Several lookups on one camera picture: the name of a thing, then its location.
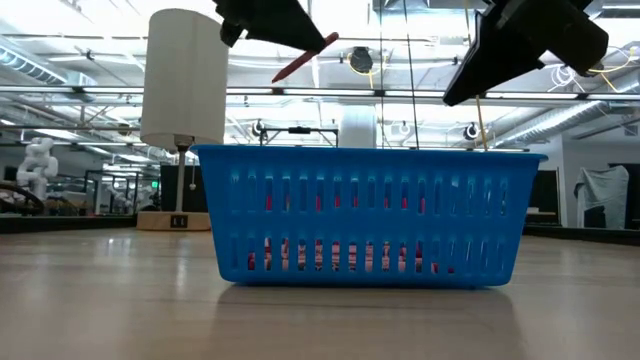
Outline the grey cloth cover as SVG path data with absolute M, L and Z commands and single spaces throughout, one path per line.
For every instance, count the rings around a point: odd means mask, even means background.
M 577 226 L 624 230 L 629 173 L 623 166 L 605 170 L 581 168 L 574 196 L 577 202 Z

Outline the red crayon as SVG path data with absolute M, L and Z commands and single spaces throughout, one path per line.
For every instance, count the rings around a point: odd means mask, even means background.
M 274 84 L 276 82 L 279 82 L 280 80 L 283 80 L 285 78 L 287 78 L 289 75 L 291 75 L 293 72 L 295 72 L 296 70 L 298 70 L 300 67 L 302 67 L 304 64 L 306 64 L 307 62 L 309 62 L 313 57 L 317 56 L 319 53 L 321 53 L 323 50 L 325 50 L 327 47 L 329 47 L 331 44 L 333 44 L 335 41 L 337 41 L 339 39 L 340 35 L 338 32 L 332 32 L 331 34 L 329 34 L 325 39 L 325 43 L 324 45 L 321 47 L 321 49 L 319 51 L 306 51 L 304 52 L 302 55 L 300 55 L 298 58 L 296 58 L 295 60 L 293 60 L 291 63 L 289 63 L 286 67 L 284 67 L 283 69 L 281 69 L 271 80 L 271 83 Z

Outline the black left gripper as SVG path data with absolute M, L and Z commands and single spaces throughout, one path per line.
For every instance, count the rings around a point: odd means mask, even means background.
M 319 53 L 325 40 L 298 0 L 212 0 L 224 21 L 219 36 L 233 47 L 247 24 L 247 38 Z

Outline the black overhead frame bar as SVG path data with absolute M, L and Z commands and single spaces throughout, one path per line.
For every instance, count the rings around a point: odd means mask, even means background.
M 288 133 L 293 135 L 310 135 L 312 133 L 318 133 L 330 146 L 339 146 L 339 130 L 338 129 L 323 129 L 323 128 L 311 128 L 311 127 L 287 127 L 287 128 L 262 128 L 259 130 L 259 145 L 266 146 L 272 140 L 274 140 L 280 133 Z M 335 140 L 331 141 L 327 138 L 326 133 L 331 133 L 335 136 Z

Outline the blue plastic basket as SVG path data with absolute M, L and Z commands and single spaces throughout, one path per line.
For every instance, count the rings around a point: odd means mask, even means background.
M 219 272 L 239 284 L 486 287 L 511 279 L 542 156 L 529 152 L 200 145 L 196 149 Z M 265 209 L 266 196 L 274 208 Z M 292 208 L 284 211 L 285 196 Z M 315 210 L 319 195 L 325 208 Z M 342 207 L 333 208 L 333 197 Z M 357 196 L 359 207 L 348 205 Z M 384 208 L 384 197 L 390 207 Z M 401 208 L 401 198 L 408 208 Z M 418 212 L 419 199 L 426 211 Z M 270 239 L 272 268 L 264 268 Z M 289 269 L 281 244 L 289 242 Z M 315 253 L 319 240 L 323 254 Z M 338 242 L 338 256 L 332 244 Z M 365 246 L 374 247 L 365 271 Z M 390 256 L 383 257 L 384 244 Z M 349 245 L 357 246 L 350 272 Z M 298 268 L 305 246 L 306 269 Z M 400 246 L 406 270 L 398 270 Z M 422 271 L 415 271 L 416 246 Z M 253 253 L 256 269 L 248 269 Z M 390 270 L 382 270 L 382 260 Z M 339 261 L 333 271 L 332 260 Z M 314 263 L 321 260 L 322 269 Z M 433 274 L 432 262 L 456 272 Z

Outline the white shade table lamp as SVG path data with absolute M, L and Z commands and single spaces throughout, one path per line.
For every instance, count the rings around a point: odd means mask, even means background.
M 183 210 L 186 154 L 195 144 L 222 144 L 225 131 L 227 47 L 220 24 L 192 10 L 168 8 L 149 21 L 140 139 L 178 153 L 172 210 L 141 211 L 147 231 L 208 231 L 209 216 Z

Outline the black cabinet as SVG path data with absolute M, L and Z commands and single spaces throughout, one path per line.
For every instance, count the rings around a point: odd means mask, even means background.
M 160 170 L 161 209 L 173 211 L 176 207 L 179 166 L 162 165 Z M 208 211 L 200 166 L 185 166 L 182 210 Z

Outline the white cylindrical duct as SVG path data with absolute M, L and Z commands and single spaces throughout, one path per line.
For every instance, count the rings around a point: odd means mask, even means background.
M 338 146 L 344 148 L 375 148 L 376 125 L 377 114 L 373 106 L 345 106 L 339 125 Z

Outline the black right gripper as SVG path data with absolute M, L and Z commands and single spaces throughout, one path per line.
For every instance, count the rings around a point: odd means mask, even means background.
M 533 70 L 552 53 L 579 74 L 598 65 L 609 45 L 606 31 L 590 20 L 593 0 L 488 0 L 475 12 L 475 38 L 444 92 L 455 106 Z

